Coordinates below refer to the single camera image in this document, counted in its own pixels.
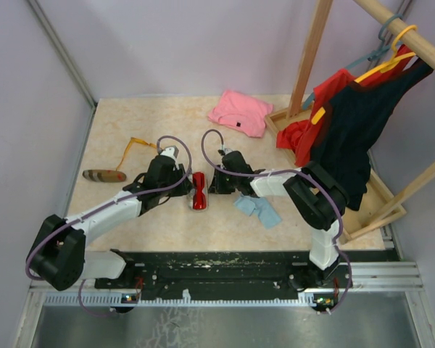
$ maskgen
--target wooden tray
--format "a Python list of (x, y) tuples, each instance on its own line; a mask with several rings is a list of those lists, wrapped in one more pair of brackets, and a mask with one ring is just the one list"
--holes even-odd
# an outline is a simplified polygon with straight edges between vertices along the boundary
[[(276, 137), (279, 131), (282, 131), (291, 123), (307, 120), (310, 117), (310, 113), (311, 110), (309, 109), (300, 112), (296, 116), (286, 118), (287, 109), (282, 109), (267, 115), (265, 117), (265, 122), (269, 131)], [(288, 149), (280, 149), (279, 151), (282, 151), (290, 165), (295, 167), (295, 153)], [(360, 210), (355, 212), (347, 208), (347, 211), (345, 212), (343, 217), (344, 235), (341, 239), (343, 243), (363, 236), (377, 228), (388, 225), (406, 214), (405, 208), (403, 208), (402, 205), (399, 205), (386, 217), (380, 220), (369, 221), (370, 217), (392, 199), (394, 195), (373, 170), (370, 172), (370, 179), (367, 183), (367, 188), (368, 192), (362, 198)]]

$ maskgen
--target lavender wall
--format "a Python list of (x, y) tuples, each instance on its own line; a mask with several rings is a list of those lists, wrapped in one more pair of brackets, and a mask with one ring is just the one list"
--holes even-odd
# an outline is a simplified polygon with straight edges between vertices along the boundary
[[(435, 45), (435, 0), (416, 1), (407, 19)], [(403, 189), (435, 160), (435, 72), (410, 90), (373, 148), (378, 172), (393, 192)], [(394, 224), (405, 256), (418, 263), (435, 312), (435, 179), (405, 202)]]
[(0, 347), (10, 347), (42, 220), (62, 213), (91, 110), (25, 1), (0, 0)]
[[(40, 3), (100, 98), (291, 93), (315, 1)], [(384, 3), (395, 9), (400, 1)], [(310, 88), (376, 48), (379, 29), (351, 0), (335, 0)]]

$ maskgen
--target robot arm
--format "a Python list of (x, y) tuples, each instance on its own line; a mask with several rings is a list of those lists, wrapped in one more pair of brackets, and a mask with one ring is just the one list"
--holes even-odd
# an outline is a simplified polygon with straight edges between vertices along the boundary
[[(171, 190), (150, 192), (171, 186), (185, 175), (183, 165), (177, 163), (177, 154), (177, 147), (166, 148), (150, 162), (146, 173), (94, 208), (65, 218), (52, 215), (45, 219), (30, 253), (56, 229), (73, 223), (39, 250), (30, 262), (30, 269), (60, 291), (78, 279), (121, 277), (129, 262), (122, 252), (86, 252), (86, 246), (117, 225), (155, 208), (161, 199), (190, 192), (188, 180)], [(150, 193), (136, 196), (142, 191)]]
[[(267, 170), (253, 171), (240, 152), (230, 149), (219, 152), (223, 156), (223, 164), (220, 166), (223, 169), (234, 173), (268, 175), (242, 178), (215, 170), (210, 193), (230, 194), (238, 190), (243, 195), (253, 197), (289, 196), (312, 229), (310, 261), (322, 271), (320, 278), (327, 278), (339, 260), (339, 253), (332, 243), (333, 237), (338, 233), (339, 222), (324, 195), (313, 192), (311, 184), (300, 175), (270, 175)], [(318, 163), (310, 162), (299, 170), (318, 182), (333, 199), (340, 213), (344, 214), (348, 203), (347, 193)]]

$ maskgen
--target wooden frame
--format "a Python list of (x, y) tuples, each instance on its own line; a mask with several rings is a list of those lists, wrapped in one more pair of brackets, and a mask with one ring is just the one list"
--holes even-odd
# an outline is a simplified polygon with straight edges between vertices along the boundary
[[(310, 110), (300, 112), (302, 97), (305, 94), (307, 82), (324, 27), (326, 26), (332, 1), (333, 0), (317, 0), (316, 2), (310, 31), (304, 44), (304, 51), (298, 68), (297, 81), (294, 84), (289, 107), (273, 112), (265, 118), (266, 125), (274, 136), (277, 136), (277, 133), (289, 124), (306, 120), (310, 116)], [(394, 15), (393, 12), (380, 4), (377, 0), (354, 1), (381, 24), (384, 24)], [(408, 24), (397, 18), (391, 21), (387, 28), (391, 33), (397, 35), (407, 26)], [(414, 30), (410, 30), (404, 34), (401, 41), (435, 69), (435, 46)], [(293, 151), (287, 149), (281, 149), (281, 151), (293, 165), (295, 162)], [(401, 192), (394, 196), (379, 176), (371, 170), (368, 192), (362, 198), (360, 211), (353, 212), (347, 209), (344, 215), (345, 228), (343, 238), (341, 239), (342, 242), (356, 239), (377, 228), (388, 225), (405, 215), (406, 210), (401, 204), (433, 178), (435, 178), (435, 162)]]

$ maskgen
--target red shirt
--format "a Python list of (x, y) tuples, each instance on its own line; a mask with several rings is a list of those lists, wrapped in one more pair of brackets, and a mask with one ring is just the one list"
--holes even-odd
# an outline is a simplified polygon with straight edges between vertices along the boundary
[[(411, 50), (405, 45), (401, 45), (398, 49), (397, 56), (402, 54), (410, 53)], [(374, 86), (378, 85), (385, 80), (395, 76), (397, 73), (403, 71), (407, 63), (412, 57), (403, 59), (389, 71), (386, 72), (376, 72), (375, 74), (369, 76), (360, 84), (361, 86)], [(354, 81), (355, 77), (349, 73), (346, 69), (340, 69), (329, 79), (321, 83), (319, 86), (314, 88), (314, 105), (311, 110), (311, 115), (309, 120), (294, 122), (280, 131), (277, 135), (276, 146), (279, 149), (291, 149), (295, 152), (296, 162), (295, 165), (302, 167), (310, 161), (310, 150), (312, 144), (316, 137), (318, 136), (320, 129), (324, 123), (324, 118), (321, 118), (319, 122), (315, 125), (311, 123), (312, 117), (315, 113), (332, 98), (335, 94), (340, 92), (348, 83)]]

